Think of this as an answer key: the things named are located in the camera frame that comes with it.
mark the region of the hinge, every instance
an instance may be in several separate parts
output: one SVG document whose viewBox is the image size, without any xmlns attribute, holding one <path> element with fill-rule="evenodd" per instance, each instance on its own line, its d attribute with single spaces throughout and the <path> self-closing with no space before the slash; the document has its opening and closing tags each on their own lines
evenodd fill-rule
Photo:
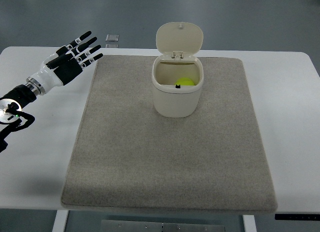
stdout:
<svg viewBox="0 0 320 232">
<path fill-rule="evenodd" d="M 172 59 L 179 61 L 184 58 L 184 53 L 182 51 L 173 51 Z"/>
</svg>

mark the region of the gray floor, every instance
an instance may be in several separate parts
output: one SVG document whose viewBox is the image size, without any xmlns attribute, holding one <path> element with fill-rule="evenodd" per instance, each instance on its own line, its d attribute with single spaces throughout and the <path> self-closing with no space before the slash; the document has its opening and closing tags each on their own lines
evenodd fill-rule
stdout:
<svg viewBox="0 0 320 232">
<path fill-rule="evenodd" d="M 172 21 L 198 25 L 203 50 L 304 52 L 320 73 L 320 0 L 0 0 L 0 52 L 10 46 L 58 47 L 88 30 L 103 47 L 107 34 L 119 34 L 120 48 L 155 49 L 157 29 Z M 19 231 L 3 226 L 22 226 L 16 219 L 22 214 L 28 220 L 28 211 L 0 211 L 0 231 Z M 52 223 L 44 215 L 35 216 Z M 51 213 L 46 218 L 53 220 Z M 256 219 L 258 232 L 320 228 L 316 222 L 282 223 L 273 215 Z M 22 228 L 51 231 L 37 226 Z"/>
</svg>

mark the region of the white table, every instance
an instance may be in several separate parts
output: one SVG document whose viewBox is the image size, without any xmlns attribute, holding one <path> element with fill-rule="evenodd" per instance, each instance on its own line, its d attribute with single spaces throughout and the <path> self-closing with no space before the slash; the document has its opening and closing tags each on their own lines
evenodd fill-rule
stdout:
<svg viewBox="0 0 320 232">
<path fill-rule="evenodd" d="M 56 50 L 6 48 L 0 55 L 0 95 L 25 84 Z M 160 55 L 156 49 L 101 51 L 104 55 Z M 215 50 L 201 50 L 196 56 L 243 61 L 274 183 L 277 213 L 320 213 L 320 78 L 309 56 Z M 0 208 L 63 209 L 60 195 L 94 68 L 88 67 L 67 86 L 55 87 L 24 108 L 35 116 L 35 122 L 10 134 L 8 148 L 0 153 Z"/>
</svg>

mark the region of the trash bin lid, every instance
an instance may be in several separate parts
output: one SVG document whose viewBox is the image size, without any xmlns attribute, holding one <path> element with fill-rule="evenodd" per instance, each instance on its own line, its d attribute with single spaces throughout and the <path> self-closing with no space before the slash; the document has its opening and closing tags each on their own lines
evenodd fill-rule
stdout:
<svg viewBox="0 0 320 232">
<path fill-rule="evenodd" d="M 156 32 L 156 47 L 164 55 L 173 51 L 185 55 L 197 53 L 203 43 L 204 33 L 193 23 L 170 22 L 162 25 Z"/>
</svg>

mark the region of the metal plate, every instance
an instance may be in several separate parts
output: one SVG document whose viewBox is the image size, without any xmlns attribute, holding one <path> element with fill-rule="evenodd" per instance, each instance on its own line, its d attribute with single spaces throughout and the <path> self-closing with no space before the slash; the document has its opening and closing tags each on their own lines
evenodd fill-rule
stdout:
<svg viewBox="0 0 320 232">
<path fill-rule="evenodd" d="M 162 223 L 102 220 L 100 232 L 162 232 Z"/>
<path fill-rule="evenodd" d="M 163 223 L 163 232 L 225 232 L 223 225 Z"/>
<path fill-rule="evenodd" d="M 100 232 L 225 232 L 223 225 L 102 220 Z"/>
<path fill-rule="evenodd" d="M 105 45 L 106 48 L 118 48 L 119 45 L 117 43 L 107 43 Z"/>
<path fill-rule="evenodd" d="M 118 42 L 119 40 L 119 35 L 118 34 L 107 34 L 105 41 L 106 42 Z"/>
<path fill-rule="evenodd" d="M 15 115 L 12 115 L 11 113 L 5 112 L 8 108 L 8 105 L 11 104 L 12 102 L 16 103 L 19 106 L 17 111 L 22 110 L 20 104 L 17 103 L 16 101 L 14 101 L 13 99 L 4 98 L 4 99 L 0 100 L 0 122 L 1 123 L 9 124 L 9 123 L 15 122 L 17 119 L 19 119 L 19 117 L 16 117 Z"/>
</svg>

